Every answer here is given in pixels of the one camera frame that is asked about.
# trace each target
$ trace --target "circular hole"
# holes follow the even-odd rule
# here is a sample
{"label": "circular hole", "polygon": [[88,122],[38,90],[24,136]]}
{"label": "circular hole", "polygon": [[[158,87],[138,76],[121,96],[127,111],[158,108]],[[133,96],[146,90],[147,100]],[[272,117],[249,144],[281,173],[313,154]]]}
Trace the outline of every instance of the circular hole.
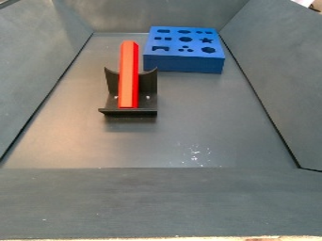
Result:
{"label": "circular hole", "polygon": [[189,30],[179,30],[178,31],[181,34],[190,34],[191,32]]}
{"label": "circular hole", "polygon": [[181,41],[193,41],[193,39],[189,38],[189,37],[181,37],[179,40],[181,40]]}
{"label": "circular hole", "polygon": [[215,50],[214,48],[211,48],[211,47],[205,47],[202,50],[203,50],[206,53],[209,53],[209,54],[217,52],[217,50]]}

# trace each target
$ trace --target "blue foam board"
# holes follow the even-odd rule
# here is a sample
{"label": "blue foam board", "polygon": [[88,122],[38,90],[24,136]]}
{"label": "blue foam board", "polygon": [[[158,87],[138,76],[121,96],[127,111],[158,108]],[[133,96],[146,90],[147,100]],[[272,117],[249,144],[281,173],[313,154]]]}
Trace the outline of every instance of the blue foam board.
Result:
{"label": "blue foam board", "polygon": [[153,26],[143,51],[143,69],[222,73],[226,55],[214,28]]}

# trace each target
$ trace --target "black stand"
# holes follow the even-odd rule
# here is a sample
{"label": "black stand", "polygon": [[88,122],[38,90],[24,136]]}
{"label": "black stand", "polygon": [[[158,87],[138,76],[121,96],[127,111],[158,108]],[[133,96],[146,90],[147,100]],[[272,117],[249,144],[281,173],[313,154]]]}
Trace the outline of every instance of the black stand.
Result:
{"label": "black stand", "polygon": [[110,95],[106,107],[98,111],[111,117],[154,117],[158,115],[158,69],[139,74],[139,108],[118,108],[118,72],[107,68],[106,80]]}

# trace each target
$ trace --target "star-shaped hole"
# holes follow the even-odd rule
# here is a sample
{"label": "star-shaped hole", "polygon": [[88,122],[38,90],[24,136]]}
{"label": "star-shaped hole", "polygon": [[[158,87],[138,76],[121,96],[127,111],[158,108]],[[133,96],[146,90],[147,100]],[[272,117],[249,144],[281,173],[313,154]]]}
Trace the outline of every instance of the star-shaped hole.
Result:
{"label": "star-shaped hole", "polygon": [[209,43],[213,43],[214,40],[209,39],[209,38],[203,38],[201,39],[202,42],[209,42]]}

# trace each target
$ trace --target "dark gray surface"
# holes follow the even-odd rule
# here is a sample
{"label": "dark gray surface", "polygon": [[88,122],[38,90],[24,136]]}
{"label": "dark gray surface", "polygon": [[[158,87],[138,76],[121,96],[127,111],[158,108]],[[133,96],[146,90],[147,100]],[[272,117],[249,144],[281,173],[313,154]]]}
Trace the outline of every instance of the dark gray surface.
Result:
{"label": "dark gray surface", "polygon": [[249,0],[63,0],[96,32],[149,32],[151,25],[219,30]]}
{"label": "dark gray surface", "polygon": [[321,24],[289,0],[253,0],[221,32],[300,165],[320,170]]}
{"label": "dark gray surface", "polygon": [[2,169],[0,238],[322,235],[322,175]]}
{"label": "dark gray surface", "polygon": [[227,51],[223,74],[159,72],[155,119],[104,118],[104,67],[118,70],[123,40],[142,52],[146,38],[92,36],[3,168],[296,168]]}
{"label": "dark gray surface", "polygon": [[91,37],[59,1],[0,9],[0,156]]}

